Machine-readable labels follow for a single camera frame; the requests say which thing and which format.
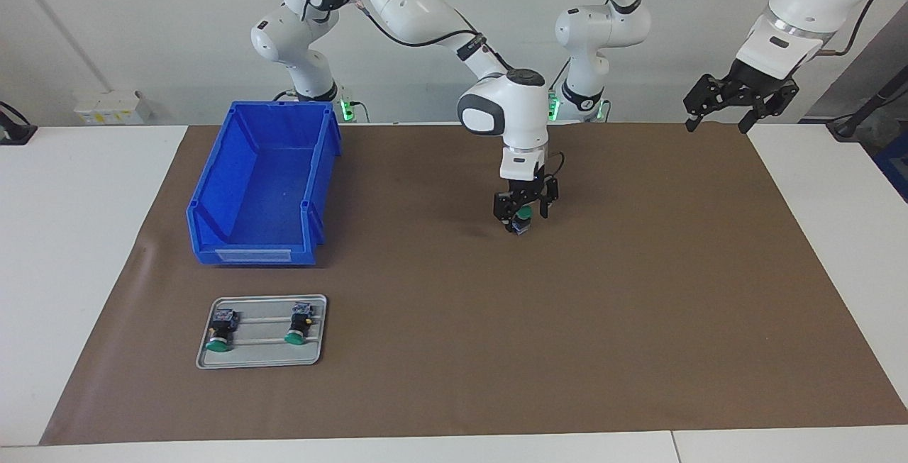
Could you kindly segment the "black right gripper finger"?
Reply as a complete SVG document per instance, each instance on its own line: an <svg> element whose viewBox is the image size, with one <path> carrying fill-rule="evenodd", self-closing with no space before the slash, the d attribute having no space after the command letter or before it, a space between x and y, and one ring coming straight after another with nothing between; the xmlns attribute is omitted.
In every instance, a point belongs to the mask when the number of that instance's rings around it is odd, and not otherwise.
<svg viewBox="0 0 908 463"><path fill-rule="evenodd" d="M526 206L518 206L509 201L506 192L495 194L494 215L513 234L526 232Z"/></svg>
<svg viewBox="0 0 908 463"><path fill-rule="evenodd" d="M541 191L538 195L539 214L542 218L549 218L549 208L559 199L559 185L557 177L542 178Z"/></svg>

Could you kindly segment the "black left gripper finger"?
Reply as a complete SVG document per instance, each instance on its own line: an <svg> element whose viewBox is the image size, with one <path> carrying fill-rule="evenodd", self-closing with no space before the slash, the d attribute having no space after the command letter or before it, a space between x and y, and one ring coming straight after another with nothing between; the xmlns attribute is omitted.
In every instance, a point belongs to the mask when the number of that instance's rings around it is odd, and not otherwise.
<svg viewBox="0 0 908 463"><path fill-rule="evenodd" d="M726 100L729 86L727 79L718 79L710 74L703 74L694 83L683 100L687 111L687 131L695 131L707 115L729 106Z"/></svg>
<svg viewBox="0 0 908 463"><path fill-rule="evenodd" d="M743 101L750 107L750 110L737 124L739 133L749 133L763 118L781 115L798 92L799 85L794 79L786 79L771 94L756 94L752 89L746 89Z"/></svg>

